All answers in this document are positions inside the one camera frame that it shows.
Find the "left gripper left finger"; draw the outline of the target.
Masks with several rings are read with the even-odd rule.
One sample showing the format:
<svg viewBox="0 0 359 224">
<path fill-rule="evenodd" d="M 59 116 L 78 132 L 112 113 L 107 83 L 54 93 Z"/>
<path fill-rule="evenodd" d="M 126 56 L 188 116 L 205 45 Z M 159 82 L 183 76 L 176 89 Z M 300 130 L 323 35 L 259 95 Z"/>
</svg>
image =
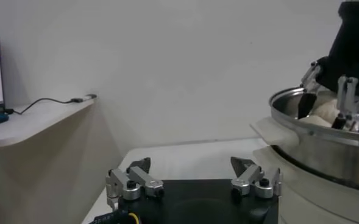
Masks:
<svg viewBox="0 0 359 224">
<path fill-rule="evenodd" d="M 143 195 L 152 198 L 164 197 L 164 184 L 150 176 L 151 159 L 134 161 L 123 172 L 121 169 L 110 169 L 105 178 L 107 204 L 117 210 L 120 200 L 134 202 Z"/>
</svg>

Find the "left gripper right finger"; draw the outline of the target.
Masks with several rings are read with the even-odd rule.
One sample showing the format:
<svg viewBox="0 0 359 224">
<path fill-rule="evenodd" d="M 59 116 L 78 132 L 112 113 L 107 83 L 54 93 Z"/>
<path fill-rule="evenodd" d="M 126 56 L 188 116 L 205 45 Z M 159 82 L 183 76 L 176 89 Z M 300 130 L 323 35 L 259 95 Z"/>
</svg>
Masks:
<svg viewBox="0 0 359 224">
<path fill-rule="evenodd" d="M 231 194 L 234 200 L 247 197 L 251 191 L 257 198 L 268 200 L 282 194 L 282 173 L 279 168 L 264 170 L 251 159 L 231 157 L 230 162 L 236 174 L 231 180 Z"/>
</svg>

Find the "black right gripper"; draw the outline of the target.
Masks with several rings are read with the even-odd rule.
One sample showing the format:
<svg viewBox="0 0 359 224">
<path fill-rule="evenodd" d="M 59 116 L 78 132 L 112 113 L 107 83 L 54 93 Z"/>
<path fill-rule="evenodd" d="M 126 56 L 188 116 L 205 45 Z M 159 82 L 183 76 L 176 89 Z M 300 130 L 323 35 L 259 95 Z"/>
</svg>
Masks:
<svg viewBox="0 0 359 224">
<path fill-rule="evenodd" d="M 326 57 L 314 61 L 301 79 L 297 118 L 307 117 L 322 86 L 337 92 L 339 111 L 332 128 L 359 133 L 359 1 L 344 1 L 339 31 Z"/>
</svg>

